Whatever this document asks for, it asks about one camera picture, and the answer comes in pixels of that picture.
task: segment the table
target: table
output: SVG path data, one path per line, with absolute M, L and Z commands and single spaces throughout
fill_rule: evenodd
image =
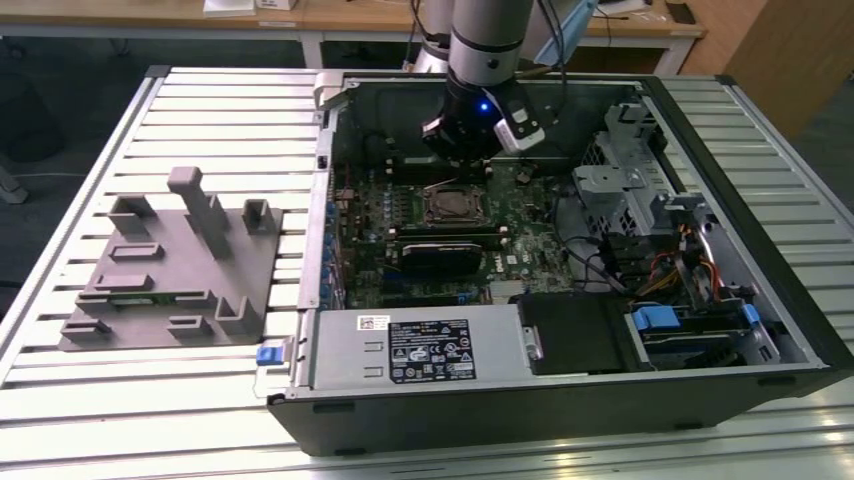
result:
M 145 79 L 0 324 L 0 480 L 238 474 L 273 480 L 289 473 L 622 479 L 628 471 L 641 480 L 853 478 L 854 379 L 804 399 L 770 402 L 712 429 L 311 458 L 253 393 L 255 346 L 57 350 L 63 319 L 114 229 L 103 214 L 122 193 L 147 194 L 159 208 L 181 206 L 165 194 L 177 165 L 201 167 L 203 187 L 226 207 L 262 197 L 286 210 L 266 334 L 294 333 L 310 194 L 283 178 L 313 171 L 323 121 L 314 110 L 317 74 L 173 68 L 166 77 Z M 854 347 L 852 214 L 738 87 L 713 77 L 665 84 Z M 680 153 L 666 155 L 696 190 Z
M 297 40 L 306 66 L 323 68 L 325 41 L 406 42 L 413 21 L 407 4 L 393 0 L 301 0 L 291 11 L 259 9 L 254 17 L 207 19 L 202 5 L 203 0 L 4 0 L 0 36 Z M 654 9 L 664 14 L 664 0 Z M 676 75 L 705 32 L 673 21 L 596 18 L 581 46 L 662 49 L 656 73 Z

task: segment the cpu socket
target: cpu socket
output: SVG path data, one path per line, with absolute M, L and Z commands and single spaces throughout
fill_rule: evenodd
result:
M 481 190 L 473 187 L 445 186 L 429 189 L 425 197 L 425 223 L 429 225 L 482 225 L 486 213 Z

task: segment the blue latch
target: blue latch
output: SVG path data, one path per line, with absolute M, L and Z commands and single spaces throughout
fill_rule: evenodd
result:
M 760 323 L 760 312 L 757 311 L 757 307 L 746 303 L 745 305 L 742 305 L 742 313 L 745 314 L 750 325 L 756 325 L 757 323 Z
M 636 321 L 638 330 L 650 328 L 680 328 L 682 323 L 673 307 L 665 305 L 641 307 L 633 314 L 632 319 Z
M 266 346 L 258 347 L 258 353 L 255 354 L 255 363 L 259 367 L 271 367 L 274 365 L 285 365 L 285 346 Z

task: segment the power supply label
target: power supply label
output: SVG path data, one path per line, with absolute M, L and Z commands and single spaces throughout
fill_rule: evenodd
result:
M 478 378 L 469 320 L 390 323 L 389 347 L 395 383 Z

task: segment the slotted metal surface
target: slotted metal surface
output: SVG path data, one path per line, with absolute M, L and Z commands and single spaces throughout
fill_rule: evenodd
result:
M 263 197 L 287 210 L 267 323 L 275 334 L 294 331 L 309 208 L 302 177 L 311 171 L 317 133 L 306 88 L 313 82 L 313 72 L 277 69 L 177 68 L 166 81 L 147 80 L 139 108 L 99 161 L 103 171 L 93 174 L 91 198 L 81 198 L 82 211 L 61 226 L 67 238 L 58 238 L 57 255 L 51 247 L 46 252 L 54 265 L 46 260 L 47 274 L 28 285 L 32 301 L 3 324 L 8 333 L 22 319 L 0 360 L 0 478 L 854 477 L 853 381 L 680 434 L 313 459 L 253 393 L 254 347 L 59 352 L 63 318 L 113 231 L 103 218 L 111 197 L 151 193 L 157 208 L 179 207 L 162 188 L 175 165 L 202 168 L 206 188 L 222 193 L 226 207 Z M 852 345 L 849 218 L 730 90 L 710 79 L 673 80 L 668 87 Z M 233 133 L 233 125 L 246 126 L 246 134 Z M 685 164 L 670 153 L 690 186 Z

